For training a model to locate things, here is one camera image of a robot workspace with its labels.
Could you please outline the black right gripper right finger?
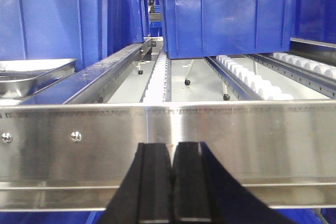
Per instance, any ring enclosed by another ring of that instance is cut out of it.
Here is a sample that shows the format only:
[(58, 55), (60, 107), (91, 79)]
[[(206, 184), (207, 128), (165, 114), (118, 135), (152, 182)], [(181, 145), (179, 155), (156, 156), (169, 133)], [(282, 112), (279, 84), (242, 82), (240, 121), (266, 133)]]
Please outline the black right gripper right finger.
[(179, 143), (174, 155), (175, 223), (292, 223), (243, 187), (204, 142)]

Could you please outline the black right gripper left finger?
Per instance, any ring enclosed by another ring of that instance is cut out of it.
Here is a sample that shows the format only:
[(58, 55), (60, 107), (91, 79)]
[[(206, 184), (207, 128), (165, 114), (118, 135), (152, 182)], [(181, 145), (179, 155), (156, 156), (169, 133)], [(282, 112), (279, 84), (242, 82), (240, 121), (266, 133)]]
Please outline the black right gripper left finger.
[(138, 144), (98, 223), (172, 223), (171, 161), (163, 143)]

